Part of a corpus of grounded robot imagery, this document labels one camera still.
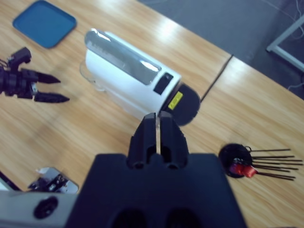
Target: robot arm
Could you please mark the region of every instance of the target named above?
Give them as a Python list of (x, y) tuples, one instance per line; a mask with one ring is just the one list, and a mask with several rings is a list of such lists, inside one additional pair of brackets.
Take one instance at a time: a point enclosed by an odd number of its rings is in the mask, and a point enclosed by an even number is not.
[(60, 83), (52, 75), (43, 74), (34, 70), (21, 69), (19, 65), (29, 63), (31, 59), (30, 51), (24, 47), (8, 58), (8, 62), (1, 61), (0, 65), (0, 93), (6, 96), (17, 95), (18, 98), (32, 99), (34, 101), (47, 103), (61, 103), (69, 98), (56, 93), (42, 93), (37, 90), (36, 83)]
[(144, 117), (129, 154), (97, 155), (79, 193), (0, 192), (0, 227), (245, 228), (214, 154), (189, 154), (169, 113)]

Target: black lid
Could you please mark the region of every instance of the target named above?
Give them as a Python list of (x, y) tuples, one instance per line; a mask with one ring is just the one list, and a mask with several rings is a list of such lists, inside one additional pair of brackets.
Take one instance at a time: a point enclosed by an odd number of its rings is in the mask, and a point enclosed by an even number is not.
[(199, 109), (199, 95), (192, 88), (181, 83), (169, 96), (161, 111), (172, 114), (175, 122), (183, 126), (192, 121)]

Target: black round base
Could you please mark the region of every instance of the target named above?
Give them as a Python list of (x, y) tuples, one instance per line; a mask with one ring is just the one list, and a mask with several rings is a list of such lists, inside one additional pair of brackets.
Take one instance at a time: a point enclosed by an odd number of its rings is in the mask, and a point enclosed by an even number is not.
[(244, 175), (238, 175), (232, 173), (229, 170), (235, 158), (242, 159), (246, 161), (246, 164), (252, 165), (252, 158), (250, 155), (250, 151), (248, 151), (247, 148), (241, 144), (237, 144), (237, 143), (227, 144), (220, 150), (218, 155), (219, 155), (218, 158), (222, 163), (226, 174), (233, 178), (244, 177)]

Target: red object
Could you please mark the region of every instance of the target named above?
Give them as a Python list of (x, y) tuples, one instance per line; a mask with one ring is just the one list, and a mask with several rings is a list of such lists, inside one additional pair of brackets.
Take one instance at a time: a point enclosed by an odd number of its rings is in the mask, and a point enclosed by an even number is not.
[(244, 165), (242, 164), (233, 164), (230, 166), (229, 171), (234, 173), (234, 174), (238, 174), (238, 175), (243, 175), (243, 169), (244, 169)]
[(246, 177), (253, 177), (257, 173), (257, 170), (252, 166), (245, 166), (242, 170), (242, 174)]

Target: wooden table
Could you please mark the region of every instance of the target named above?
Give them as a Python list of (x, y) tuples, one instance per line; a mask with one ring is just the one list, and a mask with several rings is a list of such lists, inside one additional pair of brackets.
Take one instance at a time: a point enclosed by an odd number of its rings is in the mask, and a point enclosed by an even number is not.
[[(1, 0), (0, 58), (27, 46), (28, 68), (51, 73), (60, 85), (39, 85), (71, 98), (40, 104), (0, 96), (0, 170), (23, 190), (35, 169), (56, 167), (82, 185), (98, 153), (127, 153), (139, 120), (106, 94), (94, 91), (78, 68), (85, 56), (84, 34), (108, 30), (181, 73), (203, 95), (229, 54), (133, 0), (51, 0), (77, 18), (77, 28), (57, 47), (45, 50), (17, 32), (15, 16), (31, 1)], [(292, 148), (303, 159), (304, 103), (267, 77), (232, 59), (205, 98), (198, 116), (182, 130), (190, 152), (218, 153), (230, 142), (255, 149)], [(304, 224), (303, 169), (295, 182), (255, 176), (229, 179), (249, 227)]]
[[(225, 144), (239, 143), (256, 150), (292, 149), (256, 155), (304, 159), (303, 114), (303, 100), (233, 58), (201, 104), (197, 117), (182, 130), (190, 152), (218, 154)], [(296, 176), (295, 181), (260, 175), (229, 178), (249, 227), (303, 227), (304, 168), (299, 168), (290, 173)]]
[(44, 49), (12, 26), (32, 1), (1, 0), (0, 58), (28, 47), (27, 67), (58, 77), (61, 84), (38, 85), (61, 93), (64, 104), (40, 104), (0, 96), (0, 170), (23, 190), (35, 170), (56, 167), (80, 186), (96, 154), (127, 154), (139, 120), (124, 112), (81, 77), (84, 35), (91, 28), (111, 31), (179, 72), (203, 95), (230, 55), (134, 0), (50, 0), (77, 19), (77, 27), (55, 48)]

